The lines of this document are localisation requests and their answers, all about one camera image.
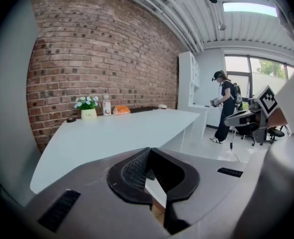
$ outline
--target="ceiling pipe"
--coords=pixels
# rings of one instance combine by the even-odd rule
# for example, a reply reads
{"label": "ceiling pipe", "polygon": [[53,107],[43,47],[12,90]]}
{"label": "ceiling pipe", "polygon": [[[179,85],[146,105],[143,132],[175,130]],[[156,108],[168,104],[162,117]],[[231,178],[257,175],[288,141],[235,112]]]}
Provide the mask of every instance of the ceiling pipe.
{"label": "ceiling pipe", "polygon": [[176,25],[179,25],[179,29],[185,34],[187,39],[189,40],[189,43],[191,44],[190,47],[193,48],[195,53],[200,53],[200,49],[196,44],[196,41],[192,36],[190,36],[190,31],[187,29],[186,25],[181,21],[181,19],[174,13],[167,5],[165,5],[161,0],[154,0],[158,5],[160,5],[160,8],[162,9],[163,12],[165,12],[170,19],[173,22],[176,22]]}
{"label": "ceiling pipe", "polygon": [[167,0],[169,1],[172,6],[175,8],[175,10],[178,12],[179,16],[183,19],[183,21],[186,23],[187,27],[191,30],[191,33],[194,37],[194,39],[196,40],[196,43],[198,45],[198,48],[200,48],[201,51],[203,51],[203,45],[201,43],[200,38],[198,37],[198,34],[196,33],[195,29],[193,29],[193,26],[190,22],[190,20],[188,19],[188,17],[185,15],[185,13],[183,12],[183,10],[181,9],[181,7],[176,3],[175,0]]}
{"label": "ceiling pipe", "polygon": [[181,30],[179,29],[179,27],[172,21],[171,18],[168,17],[168,15],[166,13],[164,13],[164,11],[159,8],[155,3],[153,3],[150,0],[145,0],[146,2],[148,2],[152,7],[154,7],[157,11],[159,11],[163,17],[168,20],[168,22],[176,29],[176,31],[178,32],[178,34],[180,35],[180,37],[184,40],[183,45],[189,50],[192,49],[192,45],[189,43],[189,41],[186,39],[186,37],[184,36],[184,34],[181,32]]}

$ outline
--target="black pants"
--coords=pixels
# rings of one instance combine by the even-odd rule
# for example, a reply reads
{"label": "black pants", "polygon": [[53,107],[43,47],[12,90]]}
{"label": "black pants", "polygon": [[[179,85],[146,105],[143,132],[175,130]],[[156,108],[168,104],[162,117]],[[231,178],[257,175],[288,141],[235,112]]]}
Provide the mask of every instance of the black pants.
{"label": "black pants", "polygon": [[228,132],[229,132],[229,126],[225,125],[225,118],[232,115],[235,110],[234,105],[228,105],[228,106],[223,106],[222,112],[221,112],[221,118],[220,118],[220,123],[217,132],[215,133],[215,137],[219,141],[224,141],[227,138]]}

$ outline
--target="ceiling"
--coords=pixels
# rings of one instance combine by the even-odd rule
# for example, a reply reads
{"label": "ceiling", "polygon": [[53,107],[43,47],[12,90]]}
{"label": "ceiling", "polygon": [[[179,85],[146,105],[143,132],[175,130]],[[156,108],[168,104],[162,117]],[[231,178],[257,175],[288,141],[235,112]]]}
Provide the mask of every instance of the ceiling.
{"label": "ceiling", "polygon": [[[241,1],[275,7],[273,0],[218,0],[216,4],[208,0],[135,1],[160,17],[194,53],[206,48],[254,43],[265,50],[294,56],[294,43],[278,18],[252,12],[224,12],[222,5],[226,1]],[[222,23],[226,25],[224,31],[218,29]]]}

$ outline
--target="skylight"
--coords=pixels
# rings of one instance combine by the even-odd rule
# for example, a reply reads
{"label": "skylight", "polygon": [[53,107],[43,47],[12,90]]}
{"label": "skylight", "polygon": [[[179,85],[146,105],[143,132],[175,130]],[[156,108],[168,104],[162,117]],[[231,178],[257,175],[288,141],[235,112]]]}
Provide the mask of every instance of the skylight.
{"label": "skylight", "polygon": [[277,17],[277,12],[274,7],[249,3],[249,2],[224,2],[223,3],[224,11],[247,11],[247,12],[256,12],[262,13],[270,16]]}

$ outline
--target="backpack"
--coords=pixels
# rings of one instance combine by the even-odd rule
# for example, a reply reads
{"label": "backpack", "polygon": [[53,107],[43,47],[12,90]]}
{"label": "backpack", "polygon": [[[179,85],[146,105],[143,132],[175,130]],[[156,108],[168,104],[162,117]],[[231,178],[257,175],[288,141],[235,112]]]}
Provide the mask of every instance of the backpack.
{"label": "backpack", "polygon": [[233,86],[235,87],[233,102],[235,103],[236,106],[242,106],[242,96],[241,96],[240,86],[237,83],[234,83]]}

